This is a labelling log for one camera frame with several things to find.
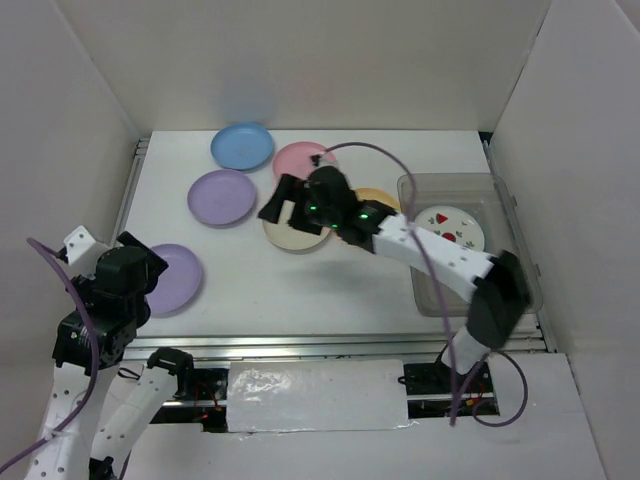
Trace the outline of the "lilac plastic plate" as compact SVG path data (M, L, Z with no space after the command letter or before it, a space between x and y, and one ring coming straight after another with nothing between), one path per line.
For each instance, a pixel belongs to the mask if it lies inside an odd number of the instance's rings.
M200 289L203 269L195 253L180 244L159 244L151 250L168 268L159 276L155 289L146 296L154 317L165 316L186 306Z
M221 169L198 178L187 194L187 206L201 223L222 227L242 220L252 210L257 189L238 171Z

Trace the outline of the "white watermelon pattern plate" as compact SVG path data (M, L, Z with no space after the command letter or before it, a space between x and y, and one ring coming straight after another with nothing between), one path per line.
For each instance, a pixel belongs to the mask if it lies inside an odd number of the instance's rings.
M466 211L453 206L432 206L422 210L414 223L468 249L484 251L486 237L479 222Z

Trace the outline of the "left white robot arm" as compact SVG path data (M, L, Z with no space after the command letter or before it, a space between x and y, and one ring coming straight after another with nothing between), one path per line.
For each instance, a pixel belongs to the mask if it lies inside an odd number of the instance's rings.
M29 479L121 479L132 450L163 403L189 397L191 355L169 347L151 354L129 396L100 421L126 347L150 318L146 297L168 264L131 234L114 245L83 226L63 247L33 246L53 265L75 308L58 325L54 380L41 438L29 453Z

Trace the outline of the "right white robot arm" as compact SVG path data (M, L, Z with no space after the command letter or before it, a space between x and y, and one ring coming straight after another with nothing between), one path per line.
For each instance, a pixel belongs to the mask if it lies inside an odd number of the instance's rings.
M349 245L429 275L467 302L465 325L448 335L435 368L436 381L446 391L460 390L473 368L506 344L531 305L524 269L514 254L491 255L454 244L384 203L361 200L335 167L321 167L305 180L283 175L258 216L275 224L285 205L292 207L291 228L315 235L329 228Z

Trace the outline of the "clear plastic bin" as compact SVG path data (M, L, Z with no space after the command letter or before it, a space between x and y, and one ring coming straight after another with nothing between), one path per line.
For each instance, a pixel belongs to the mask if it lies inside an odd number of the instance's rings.
M536 314L542 307L537 273L503 180L486 173L420 173L414 179L417 186L414 220L422 210L442 205L453 206L472 215L486 237L483 252L497 255L501 251L509 251L518 257L532 295L528 312Z

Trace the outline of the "cream plastic plate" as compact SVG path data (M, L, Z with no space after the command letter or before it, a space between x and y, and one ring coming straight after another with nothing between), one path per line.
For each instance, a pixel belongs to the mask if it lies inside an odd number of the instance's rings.
M330 230L323 228L319 235L302 232L288 224L262 222L266 238L275 247L294 254L310 253L321 247L329 238Z

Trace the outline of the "pink plastic plate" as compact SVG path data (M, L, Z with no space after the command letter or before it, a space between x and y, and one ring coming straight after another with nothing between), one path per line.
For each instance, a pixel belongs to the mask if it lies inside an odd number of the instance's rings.
M290 174L300 179L306 179L314 170L310 157L322 153L325 147L311 141L299 141L282 147L272 162L274 175L273 186L276 187L283 174Z

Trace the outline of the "orange plastic plate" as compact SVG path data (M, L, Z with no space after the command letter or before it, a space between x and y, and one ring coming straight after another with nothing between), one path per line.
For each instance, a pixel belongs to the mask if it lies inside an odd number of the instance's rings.
M356 210L335 233L349 245L373 252L373 236L381 230L381 223L400 211L399 202L390 194L375 188L354 190L358 200Z

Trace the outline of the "blue plastic plate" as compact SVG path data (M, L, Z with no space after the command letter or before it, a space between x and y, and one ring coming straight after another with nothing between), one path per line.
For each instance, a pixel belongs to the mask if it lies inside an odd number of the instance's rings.
M237 123L218 131L210 143L210 153L222 168L254 170L267 162L275 142L270 132L256 123Z

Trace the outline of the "white foam cover panel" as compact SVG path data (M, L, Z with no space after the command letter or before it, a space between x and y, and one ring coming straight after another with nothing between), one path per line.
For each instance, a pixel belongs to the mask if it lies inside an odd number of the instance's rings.
M234 362L226 421L233 433L384 431L409 425L399 360Z

